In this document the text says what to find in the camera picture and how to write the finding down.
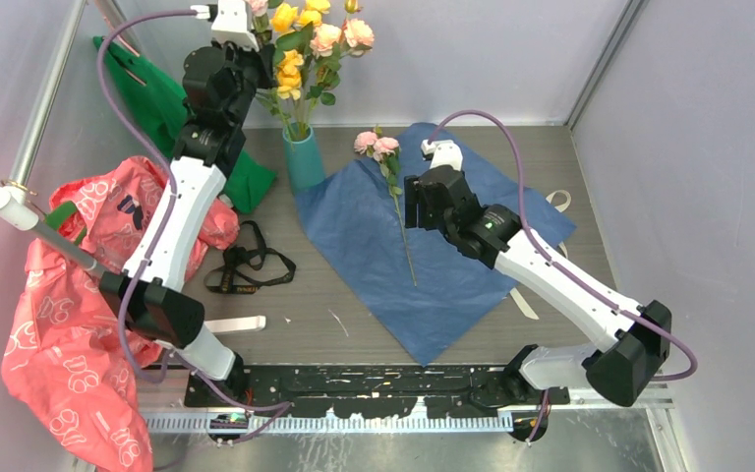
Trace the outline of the yellow cream flower stem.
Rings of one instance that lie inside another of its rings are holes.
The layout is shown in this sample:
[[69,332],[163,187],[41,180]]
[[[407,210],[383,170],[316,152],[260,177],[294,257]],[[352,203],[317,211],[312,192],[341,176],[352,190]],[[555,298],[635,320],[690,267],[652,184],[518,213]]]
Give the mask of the yellow cream flower stem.
[[340,24],[325,17],[332,10],[330,1],[307,1],[296,25],[305,33],[300,67],[302,95],[297,104],[297,136],[308,135],[311,115],[318,105],[335,103],[333,91],[340,84],[340,69],[345,57],[360,57],[374,47],[375,34],[359,18],[363,6],[359,1],[342,3],[344,17]]

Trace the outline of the pink flower stem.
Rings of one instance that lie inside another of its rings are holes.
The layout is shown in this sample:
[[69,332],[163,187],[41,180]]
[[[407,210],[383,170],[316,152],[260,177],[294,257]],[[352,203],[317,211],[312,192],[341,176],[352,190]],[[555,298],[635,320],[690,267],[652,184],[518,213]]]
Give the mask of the pink flower stem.
[[246,0],[251,14],[253,31],[257,34],[272,31],[268,15],[267,0]]
[[400,205],[400,198],[404,194],[400,186],[401,145],[396,138],[385,135],[379,126],[375,126],[371,130],[363,131],[356,136],[353,149],[357,154],[367,156],[378,164],[379,172],[385,180],[387,191],[394,204],[412,283],[417,286],[417,276],[406,235],[404,214]]

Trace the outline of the yellow rose stem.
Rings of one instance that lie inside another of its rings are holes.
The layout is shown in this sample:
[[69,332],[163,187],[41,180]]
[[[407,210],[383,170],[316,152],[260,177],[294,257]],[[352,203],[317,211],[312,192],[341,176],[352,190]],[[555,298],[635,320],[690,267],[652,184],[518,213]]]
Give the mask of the yellow rose stem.
[[325,45],[319,33],[328,1],[306,1],[301,7],[288,1],[270,1],[269,28],[273,32],[275,110],[292,141],[309,134],[310,115],[318,104],[331,104],[334,72],[328,58],[336,47],[333,37]]

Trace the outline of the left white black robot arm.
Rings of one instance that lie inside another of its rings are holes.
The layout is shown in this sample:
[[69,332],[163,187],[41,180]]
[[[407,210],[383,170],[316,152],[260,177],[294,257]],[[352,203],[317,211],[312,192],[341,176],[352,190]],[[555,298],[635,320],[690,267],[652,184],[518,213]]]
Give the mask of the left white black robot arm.
[[100,279],[108,305],[126,312],[126,328],[176,349],[210,378],[209,393],[225,406],[246,396],[243,362],[205,326],[203,304],[182,290],[204,219],[246,143],[242,126],[250,106],[258,90],[275,84],[274,51],[272,44],[253,50],[228,43],[187,56],[187,116],[167,162],[165,190],[122,273]]

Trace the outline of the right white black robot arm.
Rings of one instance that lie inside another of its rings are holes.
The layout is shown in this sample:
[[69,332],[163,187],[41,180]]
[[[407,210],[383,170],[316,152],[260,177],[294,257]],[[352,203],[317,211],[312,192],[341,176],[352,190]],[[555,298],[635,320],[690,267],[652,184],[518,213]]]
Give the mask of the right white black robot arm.
[[588,343],[531,344],[508,363],[503,379],[518,403],[544,390],[589,387],[632,406],[669,354],[669,309],[620,295],[557,253],[503,205],[481,205],[463,172],[448,165],[404,180],[408,228],[439,231],[464,257],[524,285],[574,323]]

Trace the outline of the teal ceramic vase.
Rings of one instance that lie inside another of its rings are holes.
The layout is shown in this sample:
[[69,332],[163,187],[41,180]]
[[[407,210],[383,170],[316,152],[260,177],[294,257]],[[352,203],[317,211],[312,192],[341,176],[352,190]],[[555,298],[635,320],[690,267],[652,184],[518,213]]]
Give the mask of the teal ceramic vase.
[[319,144],[311,126],[289,124],[283,129],[283,148],[293,194],[313,188],[325,180]]

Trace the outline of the blue paper bouquet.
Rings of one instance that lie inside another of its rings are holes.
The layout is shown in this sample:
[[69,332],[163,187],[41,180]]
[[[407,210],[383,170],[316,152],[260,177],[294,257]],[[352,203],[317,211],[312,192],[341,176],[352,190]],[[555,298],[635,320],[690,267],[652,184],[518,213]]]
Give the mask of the blue paper bouquet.
[[536,320],[514,282],[463,258],[435,231],[403,229],[377,165],[351,129],[321,129],[327,177],[296,199],[309,254],[290,294],[311,322],[315,362],[502,363],[530,343],[562,346],[577,329],[546,302]]

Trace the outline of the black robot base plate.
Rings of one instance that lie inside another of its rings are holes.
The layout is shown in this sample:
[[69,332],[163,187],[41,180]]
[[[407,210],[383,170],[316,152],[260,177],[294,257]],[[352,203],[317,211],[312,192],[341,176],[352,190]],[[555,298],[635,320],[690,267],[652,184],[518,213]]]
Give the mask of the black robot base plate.
[[428,419],[485,418],[542,394],[497,365],[254,365],[245,368],[252,405],[289,402],[295,418],[409,417],[422,401]]

